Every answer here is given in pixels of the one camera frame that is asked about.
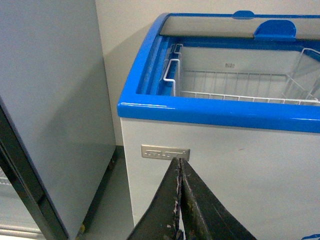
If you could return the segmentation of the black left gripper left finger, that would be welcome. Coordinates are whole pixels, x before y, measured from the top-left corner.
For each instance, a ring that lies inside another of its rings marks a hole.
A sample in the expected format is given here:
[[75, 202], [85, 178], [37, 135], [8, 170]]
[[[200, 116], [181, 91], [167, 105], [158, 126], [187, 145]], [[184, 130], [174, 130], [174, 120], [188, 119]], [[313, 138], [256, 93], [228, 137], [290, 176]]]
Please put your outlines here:
[[182, 240], [181, 196], [181, 161], [173, 158], [149, 207], [127, 238], [129, 240]]

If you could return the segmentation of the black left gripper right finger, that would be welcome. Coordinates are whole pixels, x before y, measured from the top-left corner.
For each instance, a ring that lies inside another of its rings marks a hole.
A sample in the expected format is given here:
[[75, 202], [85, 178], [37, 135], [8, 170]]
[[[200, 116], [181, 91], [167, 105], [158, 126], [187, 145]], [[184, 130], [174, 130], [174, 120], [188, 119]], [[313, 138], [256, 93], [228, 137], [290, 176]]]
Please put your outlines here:
[[188, 240], [255, 240], [219, 201], [201, 177], [183, 158], [181, 169], [181, 211]]

